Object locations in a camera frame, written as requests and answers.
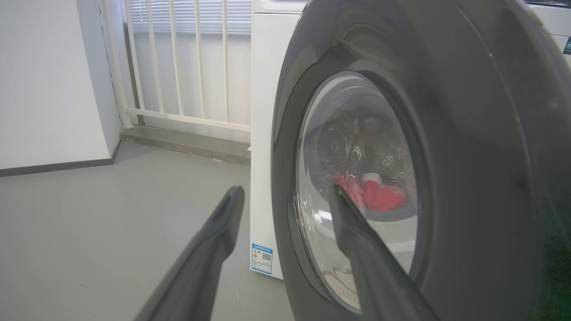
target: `gray floor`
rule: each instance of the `gray floor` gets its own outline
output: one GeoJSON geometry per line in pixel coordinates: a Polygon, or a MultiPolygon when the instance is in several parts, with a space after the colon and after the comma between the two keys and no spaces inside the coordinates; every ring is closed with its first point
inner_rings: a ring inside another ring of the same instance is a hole
{"type": "Polygon", "coordinates": [[[212,320],[293,320],[249,269],[250,168],[123,143],[115,165],[0,178],[0,320],[131,320],[227,188],[246,204],[212,320]]]}

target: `white wall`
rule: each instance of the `white wall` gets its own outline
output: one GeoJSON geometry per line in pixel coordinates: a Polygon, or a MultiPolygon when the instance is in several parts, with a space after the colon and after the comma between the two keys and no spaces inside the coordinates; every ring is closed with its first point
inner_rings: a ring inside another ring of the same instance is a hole
{"type": "Polygon", "coordinates": [[[0,168],[110,157],[75,0],[4,0],[0,168]]]}
{"type": "Polygon", "coordinates": [[[99,3],[98,0],[76,0],[76,3],[99,120],[107,150],[112,155],[119,142],[121,121],[117,114],[115,93],[104,45],[99,3]]]}
{"type": "MultiPolygon", "coordinates": [[[[166,113],[178,114],[171,35],[169,33],[155,33],[155,42],[164,110],[166,113]]],[[[195,36],[194,34],[179,33],[177,43],[184,112],[188,116],[200,117],[195,36]]],[[[158,111],[148,34],[136,33],[135,45],[145,108],[158,111]]],[[[225,115],[222,54],[222,36],[203,34],[204,110],[206,118],[219,121],[224,121],[225,115]]],[[[250,37],[247,35],[228,36],[228,99],[230,102],[230,122],[248,125],[250,123],[250,37]]],[[[232,141],[250,141],[250,134],[243,131],[154,117],[145,117],[144,122],[148,126],[186,131],[232,141]]]]}
{"type": "MultiPolygon", "coordinates": [[[[107,15],[107,11],[103,13],[104,17],[107,17],[111,26],[104,25],[104,37],[106,40],[107,56],[109,58],[109,65],[111,67],[111,75],[113,79],[113,84],[116,86],[121,83],[123,84],[123,90],[125,94],[125,100],[128,108],[136,108],[135,96],[133,91],[133,84],[131,82],[131,71],[129,69],[129,62],[127,56],[127,42],[125,36],[125,29],[127,27],[127,18],[125,15],[125,4],[124,0],[101,0],[107,6],[106,10],[110,13],[107,15]],[[115,46],[115,53],[111,51],[111,39],[113,38],[113,45],[115,46]],[[117,55],[117,60],[119,64],[115,65],[115,59],[113,55],[117,55]]],[[[122,106],[122,97],[120,96],[119,88],[115,88],[115,100],[118,102],[119,106],[122,106]]],[[[129,117],[130,122],[133,124],[138,124],[137,116],[133,114],[127,114],[125,117],[129,117]]]]}

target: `railing bar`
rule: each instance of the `railing bar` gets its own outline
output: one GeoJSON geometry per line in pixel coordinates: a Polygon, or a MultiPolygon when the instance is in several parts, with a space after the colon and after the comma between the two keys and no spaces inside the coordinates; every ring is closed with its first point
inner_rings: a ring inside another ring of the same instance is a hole
{"type": "Polygon", "coordinates": [[[127,30],[129,34],[129,44],[131,46],[131,59],[133,60],[133,72],[135,73],[135,85],[137,88],[137,96],[139,96],[139,108],[144,110],[143,89],[141,88],[141,78],[139,74],[139,63],[137,62],[137,51],[135,46],[135,34],[133,33],[133,21],[131,19],[131,10],[129,10],[129,0],[125,0],[125,12],[127,14],[127,30]]]}
{"type": "Polygon", "coordinates": [[[200,38],[200,8],[198,5],[199,1],[194,0],[194,28],[196,30],[196,58],[198,59],[198,86],[199,86],[199,96],[200,96],[200,116],[205,119],[204,114],[204,85],[202,78],[202,39],[200,38]]]}
{"type": "Polygon", "coordinates": [[[147,5],[148,38],[149,41],[151,42],[152,69],[155,75],[156,98],[159,101],[159,111],[161,113],[164,113],[163,92],[160,89],[159,62],[156,57],[155,29],[153,28],[152,25],[151,0],[146,0],[146,5],[147,5]]]}
{"type": "Polygon", "coordinates": [[[222,57],[224,59],[224,111],[226,112],[226,122],[230,113],[230,103],[228,101],[228,15],[226,8],[227,0],[222,0],[222,57]]]}
{"type": "Polygon", "coordinates": [[[125,87],[123,85],[123,77],[121,76],[121,69],[119,67],[120,66],[119,56],[117,55],[115,40],[113,39],[113,35],[111,33],[111,31],[113,30],[113,27],[111,25],[111,19],[110,19],[111,10],[109,9],[109,6],[107,5],[107,0],[101,0],[100,5],[103,6],[101,11],[105,12],[105,14],[103,14],[103,17],[104,17],[103,19],[105,20],[105,22],[107,24],[107,35],[109,36],[109,45],[111,46],[111,55],[113,56],[113,69],[115,69],[115,72],[114,72],[115,80],[116,80],[117,86],[119,87],[118,90],[119,90],[119,96],[120,96],[121,105],[122,105],[122,108],[117,105],[117,112],[119,113],[119,119],[121,120],[123,127],[131,128],[132,127],[131,119],[124,112],[124,109],[127,108],[128,105],[127,105],[127,98],[125,96],[125,87]]]}
{"type": "Polygon", "coordinates": [[[215,126],[215,127],[240,130],[240,131],[250,131],[249,125],[238,124],[238,123],[228,123],[228,122],[222,122],[222,121],[215,121],[212,119],[203,119],[203,118],[191,117],[191,116],[181,116],[181,115],[176,115],[176,114],[160,113],[158,111],[141,110],[141,109],[133,109],[133,108],[125,108],[125,109],[123,109],[123,111],[126,113],[129,113],[129,114],[142,115],[145,117],[157,117],[157,118],[170,119],[173,121],[180,121],[180,122],[193,123],[193,124],[199,124],[199,125],[215,126]]]}
{"type": "Polygon", "coordinates": [[[176,44],[176,26],[175,26],[175,8],[174,0],[168,0],[168,8],[170,9],[171,20],[171,35],[172,35],[172,54],[175,61],[175,80],[176,80],[176,94],[179,99],[179,114],[184,116],[184,108],[182,103],[182,95],[180,93],[180,80],[179,80],[179,58],[178,58],[178,45],[176,44]]]}

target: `sticker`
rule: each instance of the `sticker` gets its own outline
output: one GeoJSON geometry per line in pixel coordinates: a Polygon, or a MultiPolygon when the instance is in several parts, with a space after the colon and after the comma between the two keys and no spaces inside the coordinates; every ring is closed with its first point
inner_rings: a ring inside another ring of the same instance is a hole
{"type": "Polygon", "coordinates": [[[567,39],[567,45],[565,45],[565,48],[563,49],[563,53],[566,55],[571,55],[571,37],[569,37],[569,39],[567,39]]]}
{"type": "Polygon", "coordinates": [[[272,274],[272,249],[252,243],[252,269],[272,274]]]}

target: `white railing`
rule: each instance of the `white railing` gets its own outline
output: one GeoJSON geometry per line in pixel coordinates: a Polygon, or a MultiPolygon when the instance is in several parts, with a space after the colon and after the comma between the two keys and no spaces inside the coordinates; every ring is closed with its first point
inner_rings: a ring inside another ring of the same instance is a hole
{"type": "MultiPolygon", "coordinates": [[[[229,120],[229,102],[228,102],[228,19],[227,19],[227,0],[222,0],[222,48],[223,48],[223,60],[220,61],[223,64],[223,83],[220,84],[220,89],[224,95],[224,111],[225,117],[224,121],[208,119],[206,118],[204,112],[204,81],[203,81],[203,62],[202,62],[202,40],[201,40],[201,32],[200,32],[200,14],[196,14],[199,11],[200,2],[198,0],[194,1],[194,12],[195,12],[195,35],[196,35],[196,57],[198,60],[198,95],[199,95],[199,104],[200,104],[200,117],[193,117],[189,115],[185,115],[184,112],[184,104],[183,104],[183,95],[182,95],[182,88],[180,84],[180,77],[183,70],[181,70],[180,62],[179,62],[179,50],[177,44],[177,32],[176,32],[176,23],[175,23],[175,9],[174,9],[174,0],[168,1],[168,8],[170,11],[170,28],[171,28],[171,38],[172,38],[172,52],[173,52],[173,60],[174,60],[174,69],[175,69],[175,82],[176,82],[176,93],[178,98],[178,114],[174,113],[166,113],[164,110],[164,102],[163,102],[163,93],[161,88],[160,82],[160,72],[159,72],[159,62],[157,59],[157,52],[156,52],[156,43],[155,43],[155,31],[153,28],[153,19],[152,19],[152,10],[151,10],[151,0],[146,0],[146,13],[147,13],[147,23],[148,23],[148,34],[149,34],[149,41],[151,46],[151,62],[152,62],[152,75],[153,75],[153,82],[155,84],[154,90],[156,91],[156,97],[158,100],[158,111],[156,110],[149,110],[146,108],[144,100],[143,100],[143,86],[140,79],[140,72],[139,72],[139,65],[137,60],[137,53],[135,48],[135,36],[133,30],[133,22],[131,19],[131,10],[129,0],[124,0],[124,7],[125,13],[127,18],[127,28],[128,28],[128,37],[131,49],[131,59],[133,65],[133,72],[134,78],[136,83],[136,90],[137,96],[139,100],[139,109],[130,108],[128,107],[126,101],[124,100],[125,96],[125,88],[122,85],[119,85],[116,90],[120,91],[119,96],[121,97],[120,102],[120,115],[123,113],[126,114],[135,114],[135,115],[142,115],[145,117],[157,117],[163,119],[170,119],[173,121],[180,121],[186,123],[193,123],[199,125],[206,125],[206,126],[214,126],[220,127],[225,129],[231,130],[239,130],[239,131],[250,131],[250,126],[241,124],[241,123],[233,123],[229,120]]],[[[108,6],[105,6],[103,11],[109,10],[108,6]]],[[[114,64],[118,65],[117,54],[115,52],[116,46],[113,42],[110,43],[111,51],[113,52],[113,60],[115,60],[114,64]]],[[[124,114],[121,115],[121,120],[123,122],[124,127],[130,127],[130,120],[129,117],[125,116],[124,114]]]]}

